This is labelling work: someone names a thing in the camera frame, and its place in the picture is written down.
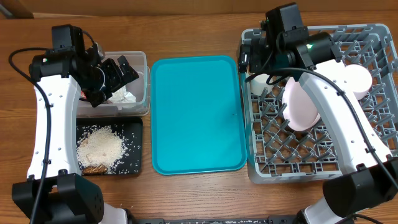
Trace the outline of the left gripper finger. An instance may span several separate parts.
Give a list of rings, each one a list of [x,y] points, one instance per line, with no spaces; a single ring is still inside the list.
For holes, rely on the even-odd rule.
[[[113,93],[118,91],[123,87],[122,83],[111,83],[105,82],[105,84],[100,82],[90,82],[90,104],[92,107],[96,108],[110,97]]]
[[[118,62],[121,72],[123,73],[122,81],[124,84],[133,82],[134,80],[137,80],[139,78],[138,73],[130,66],[125,56],[120,56],[118,58]]]

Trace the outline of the red snack wrapper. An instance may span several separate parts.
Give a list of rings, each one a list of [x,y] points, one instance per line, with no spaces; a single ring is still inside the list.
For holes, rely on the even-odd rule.
[[[84,92],[83,91],[81,91],[81,96],[80,96],[80,98],[82,98],[82,99],[86,99],[86,95],[84,94]]]

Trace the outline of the white tissue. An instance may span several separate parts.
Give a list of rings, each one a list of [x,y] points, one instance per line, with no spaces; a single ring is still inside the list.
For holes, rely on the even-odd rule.
[[[109,98],[112,103],[135,103],[136,97],[126,87],[122,87],[113,93],[112,97]]]

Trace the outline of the pale green cup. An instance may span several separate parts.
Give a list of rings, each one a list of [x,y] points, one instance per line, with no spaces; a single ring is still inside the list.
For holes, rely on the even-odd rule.
[[[257,96],[261,96],[264,90],[267,93],[270,93],[273,89],[272,85],[267,84],[267,80],[269,75],[266,73],[260,74],[256,76],[253,80],[250,81],[251,85],[251,93]]]

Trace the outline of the large pink plate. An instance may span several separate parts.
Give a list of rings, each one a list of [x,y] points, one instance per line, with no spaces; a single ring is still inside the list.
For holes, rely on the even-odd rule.
[[[313,101],[292,77],[285,84],[282,102],[286,104],[283,117],[290,121],[288,126],[294,131],[309,129],[320,119]]]

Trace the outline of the small pink bowl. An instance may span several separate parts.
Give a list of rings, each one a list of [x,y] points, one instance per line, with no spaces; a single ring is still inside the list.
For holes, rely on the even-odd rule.
[[[367,68],[357,64],[345,66],[345,79],[357,100],[366,96],[373,83],[373,78]]]

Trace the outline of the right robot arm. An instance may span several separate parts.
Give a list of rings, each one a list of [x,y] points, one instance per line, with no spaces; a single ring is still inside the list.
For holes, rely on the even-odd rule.
[[[238,68],[255,95],[281,80],[298,83],[333,141],[341,175],[323,184],[323,197],[299,211],[294,223],[344,223],[396,196],[397,159],[361,109],[349,81],[353,71],[330,34],[254,30],[242,40]]]

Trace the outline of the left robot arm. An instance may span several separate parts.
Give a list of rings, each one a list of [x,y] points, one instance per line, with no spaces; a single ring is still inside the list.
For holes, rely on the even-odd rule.
[[[76,156],[76,112],[81,90],[98,106],[113,89],[97,53],[46,50],[26,75],[35,88],[34,155],[12,199],[31,223],[137,223],[126,208],[104,202],[101,189],[81,176]]]

